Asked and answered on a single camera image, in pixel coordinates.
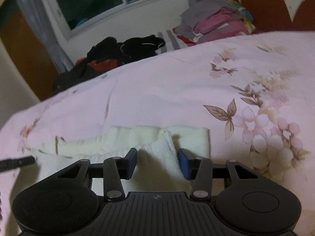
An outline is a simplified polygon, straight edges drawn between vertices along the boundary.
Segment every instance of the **pink floral bedsheet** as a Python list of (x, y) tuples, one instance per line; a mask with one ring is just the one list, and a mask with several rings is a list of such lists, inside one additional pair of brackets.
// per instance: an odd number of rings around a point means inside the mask
[[(15, 114), (0, 132), (0, 157), (111, 125), (206, 127), (213, 162), (238, 160), (291, 190), (302, 203), (295, 232), (314, 236), (314, 90), (314, 32), (218, 40), (117, 68)], [(1, 174), (1, 235), (17, 175)]]

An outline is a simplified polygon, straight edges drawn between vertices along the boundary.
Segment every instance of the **window frame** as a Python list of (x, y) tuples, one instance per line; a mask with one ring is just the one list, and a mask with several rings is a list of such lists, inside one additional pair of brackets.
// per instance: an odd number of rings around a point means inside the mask
[(74, 28), (73, 30), (70, 29), (61, 8), (59, 7), (57, 0), (47, 0), (49, 7), (53, 13), (54, 18), (58, 24), (59, 29), (61, 30), (62, 34), (64, 35), (66, 40), (70, 40), (71, 38), (75, 37), (76, 35), (80, 34), (82, 31), (87, 31), (95, 26), (100, 21), (106, 21), (111, 19), (114, 15), (118, 13), (123, 13), (131, 8), (143, 6), (149, 3), (156, 2), (158, 0), (122, 0), (122, 4), (111, 8), (103, 13), (89, 19), (88, 21), (84, 22), (83, 24), (79, 25), (78, 27)]

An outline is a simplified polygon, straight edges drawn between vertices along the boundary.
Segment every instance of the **ribbed black surface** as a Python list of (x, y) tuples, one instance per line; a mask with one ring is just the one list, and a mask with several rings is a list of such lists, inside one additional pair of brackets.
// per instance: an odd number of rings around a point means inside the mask
[(68, 236), (241, 236), (224, 225), (206, 203), (184, 193), (130, 193), (108, 203), (82, 230)]

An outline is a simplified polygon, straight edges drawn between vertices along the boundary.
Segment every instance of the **red headboard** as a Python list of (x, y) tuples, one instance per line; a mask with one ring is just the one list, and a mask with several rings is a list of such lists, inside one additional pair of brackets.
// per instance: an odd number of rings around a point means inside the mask
[(242, 0), (241, 4), (252, 14), (258, 31), (315, 31), (315, 0), (304, 0), (293, 22), (284, 0)]

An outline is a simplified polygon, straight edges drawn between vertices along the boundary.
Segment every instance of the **white cloth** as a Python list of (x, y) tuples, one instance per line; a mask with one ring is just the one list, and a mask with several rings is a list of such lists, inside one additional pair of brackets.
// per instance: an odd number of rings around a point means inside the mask
[(39, 149), (47, 154), (63, 156), (113, 154), (126, 148), (152, 143), (166, 131), (171, 133), (176, 150), (185, 148), (196, 156), (209, 157), (208, 130), (188, 126), (171, 126), (164, 129), (147, 126), (135, 128), (112, 126), (108, 133), (102, 136), (71, 142), (66, 142), (62, 137), (55, 137), (32, 150)]
[[(190, 183), (181, 173), (177, 160), (177, 152), (169, 131), (163, 131), (153, 143), (136, 146), (138, 150), (138, 163), (132, 179), (122, 180), (125, 193), (134, 192), (190, 192)], [(129, 148), (116, 150), (109, 153), (94, 155), (73, 155), (65, 157), (55, 154), (45, 154), (38, 150), (26, 151), (26, 155), (33, 155), (37, 160), (37, 168), (29, 167), (27, 170), (38, 170), (36, 182), (52, 175), (53, 173), (71, 165), (80, 159), (89, 159), (91, 163), (102, 163), (105, 159), (120, 156), (124, 157)], [(103, 195), (103, 180), (94, 179), (92, 190)]]

